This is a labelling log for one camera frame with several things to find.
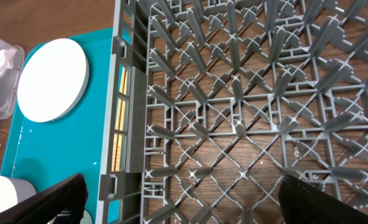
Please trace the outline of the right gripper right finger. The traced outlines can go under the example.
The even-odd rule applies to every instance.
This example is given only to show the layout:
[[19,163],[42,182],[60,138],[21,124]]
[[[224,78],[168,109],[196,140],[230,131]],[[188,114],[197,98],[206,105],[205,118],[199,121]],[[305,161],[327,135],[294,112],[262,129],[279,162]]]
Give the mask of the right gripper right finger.
[[365,213],[292,175],[284,176],[278,200],[286,224],[368,224]]

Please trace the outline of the white cup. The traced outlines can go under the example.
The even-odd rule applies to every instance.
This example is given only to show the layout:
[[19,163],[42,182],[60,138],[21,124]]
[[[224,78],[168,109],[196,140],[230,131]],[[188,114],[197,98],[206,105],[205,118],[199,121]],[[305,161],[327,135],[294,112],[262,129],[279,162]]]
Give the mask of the white cup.
[[0,175],[0,213],[36,193],[35,187],[30,182]]

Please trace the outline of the small pink bowl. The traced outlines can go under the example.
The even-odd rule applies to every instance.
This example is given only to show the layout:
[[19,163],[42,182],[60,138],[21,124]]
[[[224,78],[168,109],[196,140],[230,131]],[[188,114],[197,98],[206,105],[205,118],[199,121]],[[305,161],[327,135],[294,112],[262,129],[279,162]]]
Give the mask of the small pink bowl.
[[[55,218],[53,218],[52,220],[50,220],[49,222],[48,222],[48,224],[54,224],[55,223],[55,219],[56,219],[57,217],[55,217]],[[83,212],[83,216],[82,216],[82,218],[81,218],[81,220],[80,220],[80,224],[93,224],[93,219],[92,219],[92,217],[91,217],[91,215],[90,215],[90,213],[87,211],[87,210],[85,210],[84,212]]]

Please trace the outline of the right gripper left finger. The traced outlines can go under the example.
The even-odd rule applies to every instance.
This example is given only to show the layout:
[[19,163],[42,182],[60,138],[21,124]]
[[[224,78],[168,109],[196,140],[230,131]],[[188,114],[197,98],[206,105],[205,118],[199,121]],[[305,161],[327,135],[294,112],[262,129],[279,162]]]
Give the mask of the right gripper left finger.
[[77,173],[1,212],[0,223],[80,224],[87,199],[85,177]]

